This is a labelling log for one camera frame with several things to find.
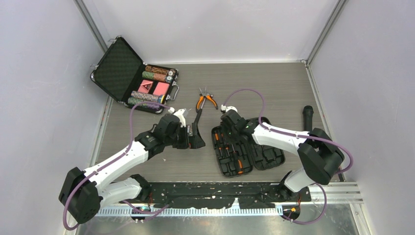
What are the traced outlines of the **black plastic tool case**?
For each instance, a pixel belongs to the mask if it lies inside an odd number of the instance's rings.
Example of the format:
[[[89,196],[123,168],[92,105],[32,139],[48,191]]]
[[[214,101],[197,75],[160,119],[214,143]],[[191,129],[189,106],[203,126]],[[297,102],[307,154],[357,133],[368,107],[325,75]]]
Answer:
[[[220,146],[215,144],[214,133],[220,134],[221,144]],[[278,148],[258,145],[256,143],[244,144],[244,143],[230,143],[225,137],[221,126],[213,127],[211,130],[211,139],[215,156],[219,165],[219,169],[225,177],[237,177],[240,175],[246,175],[250,173],[254,168],[257,170],[267,170],[274,167],[278,167],[285,163],[284,152]],[[237,174],[234,167],[234,162],[231,157],[232,148],[234,145],[235,151],[238,154],[238,158],[242,162],[243,173]],[[219,147],[223,149],[227,159],[222,163],[220,162]]]

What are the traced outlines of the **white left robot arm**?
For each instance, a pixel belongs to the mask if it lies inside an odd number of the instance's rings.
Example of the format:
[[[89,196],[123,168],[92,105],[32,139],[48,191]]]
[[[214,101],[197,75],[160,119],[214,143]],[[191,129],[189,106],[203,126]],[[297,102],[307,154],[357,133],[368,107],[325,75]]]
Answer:
[[[105,161],[80,170],[71,169],[65,178],[59,201],[64,205],[63,221],[70,214],[77,223],[91,220],[101,208],[123,200],[147,202],[151,185],[144,177],[134,174],[127,179],[115,180],[152,157],[162,153],[167,146],[176,149],[198,149],[206,144],[201,138],[197,115],[191,124],[185,123],[181,111],[164,115],[149,131],[142,132],[121,151]]]

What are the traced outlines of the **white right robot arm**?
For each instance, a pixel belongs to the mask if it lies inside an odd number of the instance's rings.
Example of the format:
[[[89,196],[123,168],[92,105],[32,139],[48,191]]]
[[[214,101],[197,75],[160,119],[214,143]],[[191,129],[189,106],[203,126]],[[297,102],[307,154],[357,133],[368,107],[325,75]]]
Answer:
[[[230,142],[274,147],[299,157],[300,169],[288,172],[276,187],[276,194],[292,201],[299,191],[312,184],[328,185],[340,173],[345,156],[325,131],[293,131],[263,122],[260,117],[247,120],[235,109],[220,117],[225,138]]]

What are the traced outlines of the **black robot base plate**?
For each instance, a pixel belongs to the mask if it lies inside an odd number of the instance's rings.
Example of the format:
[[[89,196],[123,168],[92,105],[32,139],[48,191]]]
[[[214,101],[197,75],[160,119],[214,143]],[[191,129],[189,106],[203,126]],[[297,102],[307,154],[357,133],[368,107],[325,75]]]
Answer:
[[[267,209],[275,203],[311,202],[308,188],[284,200],[277,193],[277,183],[271,182],[154,182],[150,184],[147,198],[128,199],[129,203],[144,203],[170,209],[223,209],[230,208],[237,200],[241,209]]]

